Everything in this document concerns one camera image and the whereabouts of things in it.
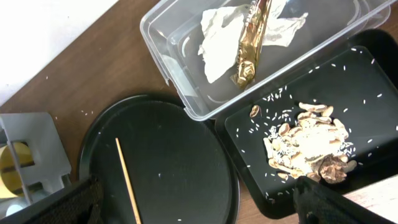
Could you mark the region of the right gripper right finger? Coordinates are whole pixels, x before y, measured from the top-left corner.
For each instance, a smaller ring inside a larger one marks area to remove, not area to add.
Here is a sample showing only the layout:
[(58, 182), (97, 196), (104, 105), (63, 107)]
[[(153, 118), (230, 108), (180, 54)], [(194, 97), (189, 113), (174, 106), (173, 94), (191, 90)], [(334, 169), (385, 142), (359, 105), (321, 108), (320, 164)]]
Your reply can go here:
[(297, 179), (294, 207), (300, 224), (393, 224), (308, 177)]

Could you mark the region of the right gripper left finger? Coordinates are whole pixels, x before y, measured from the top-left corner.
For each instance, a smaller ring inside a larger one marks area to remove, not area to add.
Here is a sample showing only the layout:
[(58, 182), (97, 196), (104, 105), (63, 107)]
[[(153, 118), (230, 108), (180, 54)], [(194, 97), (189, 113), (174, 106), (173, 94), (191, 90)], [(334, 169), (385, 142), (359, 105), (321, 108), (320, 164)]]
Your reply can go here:
[(96, 177), (76, 182), (1, 220), (2, 224), (99, 224), (104, 188)]

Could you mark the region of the wooden chopstick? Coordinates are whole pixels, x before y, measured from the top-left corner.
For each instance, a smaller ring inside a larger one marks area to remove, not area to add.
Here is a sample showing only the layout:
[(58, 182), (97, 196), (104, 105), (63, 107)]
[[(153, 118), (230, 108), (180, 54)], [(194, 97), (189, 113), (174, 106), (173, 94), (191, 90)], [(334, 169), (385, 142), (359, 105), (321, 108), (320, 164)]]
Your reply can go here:
[(132, 207), (132, 210), (133, 210), (133, 213), (134, 213), (134, 218), (135, 218), (135, 221), (136, 221), (137, 224), (142, 224), (142, 221), (141, 221), (141, 218), (140, 218), (140, 214), (139, 214), (139, 210), (138, 210), (137, 203), (136, 203), (136, 199), (135, 199), (135, 196), (134, 196), (133, 187), (131, 185), (131, 181), (130, 181), (130, 178), (129, 178), (129, 174), (128, 174), (128, 171), (127, 171), (127, 167), (126, 167), (126, 163), (125, 163), (125, 160), (124, 160), (124, 156), (123, 156), (123, 152), (122, 152), (122, 149), (121, 149), (121, 145), (120, 145), (119, 139), (115, 138), (115, 141), (116, 141), (116, 146), (117, 146), (117, 150), (118, 150), (119, 160), (120, 160), (121, 167), (122, 167), (122, 170), (123, 170), (124, 180), (125, 180), (127, 191), (128, 191), (128, 195), (129, 195), (129, 200), (130, 200), (131, 207)]

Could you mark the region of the peanut shells and rice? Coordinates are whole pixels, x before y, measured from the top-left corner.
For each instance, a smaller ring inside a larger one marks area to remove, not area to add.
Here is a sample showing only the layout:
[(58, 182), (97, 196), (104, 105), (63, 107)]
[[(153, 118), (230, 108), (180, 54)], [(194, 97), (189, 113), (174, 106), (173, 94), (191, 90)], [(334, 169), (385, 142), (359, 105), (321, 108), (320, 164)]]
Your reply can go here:
[(300, 102), (302, 110), (295, 124), (273, 126), (263, 144), (268, 164), (285, 182), (288, 178), (308, 177), (329, 184), (343, 182), (358, 163), (350, 160), (346, 150), (349, 132), (337, 118), (332, 118), (332, 105), (311, 105)]

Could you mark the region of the yellow bowl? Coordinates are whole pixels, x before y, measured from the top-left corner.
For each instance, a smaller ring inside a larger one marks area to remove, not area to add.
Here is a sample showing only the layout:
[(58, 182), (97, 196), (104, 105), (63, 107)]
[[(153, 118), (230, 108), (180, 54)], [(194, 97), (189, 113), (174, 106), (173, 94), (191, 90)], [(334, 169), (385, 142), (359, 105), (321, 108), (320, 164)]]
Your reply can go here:
[[(15, 142), (19, 162), (22, 167), (34, 165), (29, 147), (22, 142)], [(23, 196), (21, 178), (16, 171), (14, 160), (8, 146), (1, 148), (1, 199)]]

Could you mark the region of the white tissue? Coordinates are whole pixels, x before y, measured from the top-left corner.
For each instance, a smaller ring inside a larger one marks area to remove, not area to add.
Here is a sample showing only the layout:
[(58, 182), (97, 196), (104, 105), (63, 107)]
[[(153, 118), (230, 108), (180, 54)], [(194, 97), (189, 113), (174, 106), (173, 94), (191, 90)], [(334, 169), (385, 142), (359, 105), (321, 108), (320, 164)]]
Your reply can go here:
[[(305, 24), (308, 12), (300, 17), (280, 17), (287, 3), (287, 0), (272, 2), (263, 46), (288, 47), (296, 31)], [(203, 56), (209, 83), (215, 82), (236, 63), (239, 39), (248, 15), (249, 4), (203, 11), (200, 24), (204, 40), (199, 45), (198, 55)]]

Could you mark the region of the gold foil wrapper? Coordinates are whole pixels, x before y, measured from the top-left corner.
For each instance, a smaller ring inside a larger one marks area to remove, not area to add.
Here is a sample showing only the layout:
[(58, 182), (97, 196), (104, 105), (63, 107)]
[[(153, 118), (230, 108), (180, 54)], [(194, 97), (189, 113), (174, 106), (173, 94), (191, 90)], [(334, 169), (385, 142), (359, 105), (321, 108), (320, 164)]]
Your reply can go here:
[(239, 40), (237, 73), (231, 76), (232, 81), (242, 90), (254, 80), (271, 4), (272, 0), (252, 1), (244, 21)]

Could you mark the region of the pink plastic cup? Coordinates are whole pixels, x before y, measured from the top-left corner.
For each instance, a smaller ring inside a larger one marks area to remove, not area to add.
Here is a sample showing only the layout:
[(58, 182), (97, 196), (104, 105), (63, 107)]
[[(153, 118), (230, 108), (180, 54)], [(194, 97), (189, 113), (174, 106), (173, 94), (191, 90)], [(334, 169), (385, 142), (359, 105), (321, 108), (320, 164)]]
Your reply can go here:
[(12, 203), (6, 209), (6, 217), (9, 217), (9, 216), (17, 213), (17, 212), (25, 209), (26, 207), (28, 207), (28, 204), (26, 204), (26, 203), (22, 203), (22, 202)]

